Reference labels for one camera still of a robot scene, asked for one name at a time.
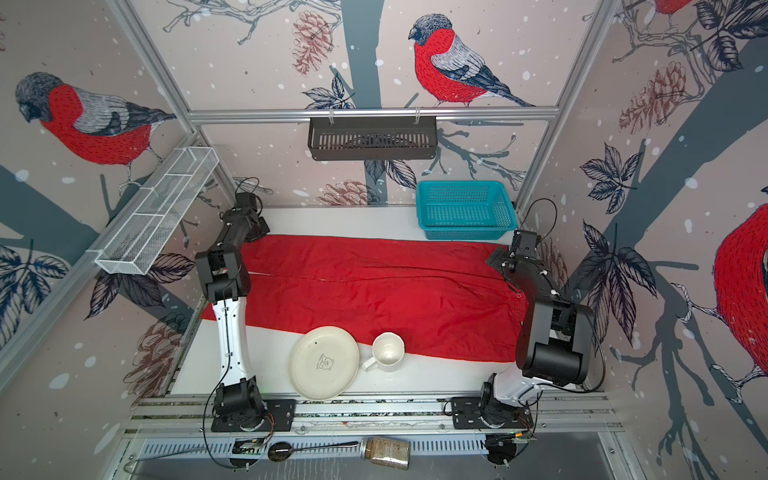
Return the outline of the red trousers with striped trim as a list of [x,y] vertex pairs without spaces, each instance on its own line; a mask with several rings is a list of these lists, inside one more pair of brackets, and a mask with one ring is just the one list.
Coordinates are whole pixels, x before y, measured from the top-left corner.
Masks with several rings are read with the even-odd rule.
[[510,363],[527,300],[486,261],[492,243],[269,235],[244,245],[250,327],[322,326],[371,344],[393,332],[411,354]]

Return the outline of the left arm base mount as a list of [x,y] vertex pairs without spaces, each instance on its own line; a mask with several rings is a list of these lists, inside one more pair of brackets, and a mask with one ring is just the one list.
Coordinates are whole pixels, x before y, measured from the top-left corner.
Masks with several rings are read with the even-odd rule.
[[294,399],[264,399],[255,377],[219,385],[213,396],[211,431],[288,432],[296,410]]

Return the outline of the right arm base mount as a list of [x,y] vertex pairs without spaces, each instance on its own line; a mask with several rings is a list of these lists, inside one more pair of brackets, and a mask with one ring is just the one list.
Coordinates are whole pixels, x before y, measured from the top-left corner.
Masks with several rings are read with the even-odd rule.
[[449,400],[449,415],[456,430],[528,429],[530,408],[539,389],[524,377],[498,379],[492,374],[478,396]]

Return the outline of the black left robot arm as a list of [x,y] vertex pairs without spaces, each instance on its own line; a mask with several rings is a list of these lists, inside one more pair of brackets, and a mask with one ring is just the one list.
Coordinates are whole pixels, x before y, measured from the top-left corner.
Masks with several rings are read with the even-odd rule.
[[195,257],[203,295],[212,306],[219,332],[220,387],[236,385],[254,376],[245,324],[251,280],[242,247],[270,232],[262,208],[256,194],[236,194],[235,205],[221,216],[222,228],[214,243]]

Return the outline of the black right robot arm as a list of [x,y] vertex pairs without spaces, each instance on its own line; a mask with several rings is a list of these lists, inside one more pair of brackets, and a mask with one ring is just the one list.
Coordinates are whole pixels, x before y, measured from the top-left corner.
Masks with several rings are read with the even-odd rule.
[[522,407],[543,389],[565,389],[588,374],[594,314],[561,294],[538,256],[539,241],[538,234],[517,230],[511,245],[487,260],[527,302],[515,364],[484,383],[481,401],[487,405]]

